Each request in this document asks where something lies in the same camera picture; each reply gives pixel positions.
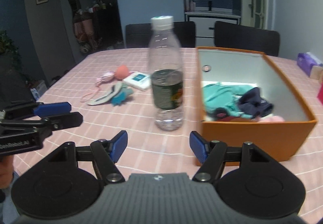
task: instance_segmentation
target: human hand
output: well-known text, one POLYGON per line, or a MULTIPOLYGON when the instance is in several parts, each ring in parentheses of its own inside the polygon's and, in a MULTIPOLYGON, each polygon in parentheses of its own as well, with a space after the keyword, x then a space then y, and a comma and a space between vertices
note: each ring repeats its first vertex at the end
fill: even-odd
POLYGON ((14 172, 14 156, 4 156, 0 161, 0 189, 9 187, 14 172))

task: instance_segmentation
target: water bottle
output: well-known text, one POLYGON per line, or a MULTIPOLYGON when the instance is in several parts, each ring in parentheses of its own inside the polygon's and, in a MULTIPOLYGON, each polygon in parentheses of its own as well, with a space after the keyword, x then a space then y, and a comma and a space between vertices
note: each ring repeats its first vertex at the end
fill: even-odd
POLYGON ((172 16, 151 19, 153 35, 149 49, 149 72, 156 125, 173 131, 183 125, 183 60, 180 43, 173 32, 172 16))

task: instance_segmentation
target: checkered tablecloth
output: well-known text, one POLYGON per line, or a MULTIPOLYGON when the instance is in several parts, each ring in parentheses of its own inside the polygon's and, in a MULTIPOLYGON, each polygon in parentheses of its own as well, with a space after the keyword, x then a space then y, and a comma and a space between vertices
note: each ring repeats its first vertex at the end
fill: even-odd
MULTIPOLYGON (((120 130, 128 132, 128 147, 117 163, 121 173, 128 178, 131 173, 187 172, 192 177, 198 170, 189 147, 188 136, 197 126, 197 112, 193 97, 196 78, 196 50, 182 49, 184 60, 184 110, 182 128, 165 132, 154 125, 154 105, 151 90, 135 89, 135 93, 122 106, 111 104, 88 106, 80 98, 95 90, 94 82, 107 71, 125 64, 130 71, 147 71, 147 49, 122 49, 97 52, 86 57, 68 74, 55 83, 41 97, 44 103, 69 102, 72 111, 84 117, 78 128, 56 131, 45 140, 44 148, 15 156, 14 166, 24 173, 44 156, 66 141, 77 146, 89 145, 97 139, 111 139, 120 130)), ((318 81, 309 79, 293 60, 271 57, 311 106, 318 118, 318 125, 298 153, 282 164, 299 177, 306 187, 306 200, 300 216, 312 224, 323 217, 323 106, 316 98, 318 81)), ((103 84, 100 96, 111 84, 103 84)), ((79 167, 94 174, 91 162, 79 162, 79 167)), ((226 167, 225 172, 236 167, 226 167)))

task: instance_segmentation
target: white cabinet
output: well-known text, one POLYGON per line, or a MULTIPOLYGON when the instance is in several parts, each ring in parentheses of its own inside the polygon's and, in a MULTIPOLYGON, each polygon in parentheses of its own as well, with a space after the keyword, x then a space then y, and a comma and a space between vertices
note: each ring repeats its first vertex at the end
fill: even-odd
POLYGON ((239 24, 240 18, 232 15, 199 15, 187 14, 186 21, 195 22, 196 27, 196 47, 206 46, 214 47, 214 24, 217 21, 223 21, 233 24, 239 24))

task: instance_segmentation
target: orange makeup sponge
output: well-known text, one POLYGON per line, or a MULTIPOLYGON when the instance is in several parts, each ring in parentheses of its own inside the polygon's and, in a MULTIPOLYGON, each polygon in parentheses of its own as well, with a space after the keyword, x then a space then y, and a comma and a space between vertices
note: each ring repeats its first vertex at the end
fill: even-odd
POLYGON ((114 74, 114 76, 118 80, 123 80, 123 79, 127 78, 129 75, 130 75, 129 69, 125 65, 121 65, 120 67, 118 67, 118 69, 116 70, 116 73, 114 74))

